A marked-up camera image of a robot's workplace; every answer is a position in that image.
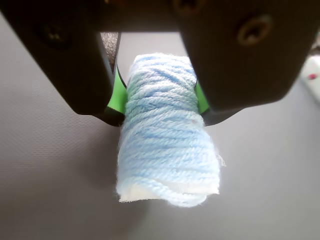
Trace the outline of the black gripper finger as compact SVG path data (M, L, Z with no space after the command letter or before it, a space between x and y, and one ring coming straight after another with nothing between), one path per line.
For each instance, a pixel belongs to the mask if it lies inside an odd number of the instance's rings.
M207 125L283 98L320 27L317 0L176 0Z
M68 106L119 127L112 97L125 84L117 56L121 34L98 30L106 0L3 0L0 11Z

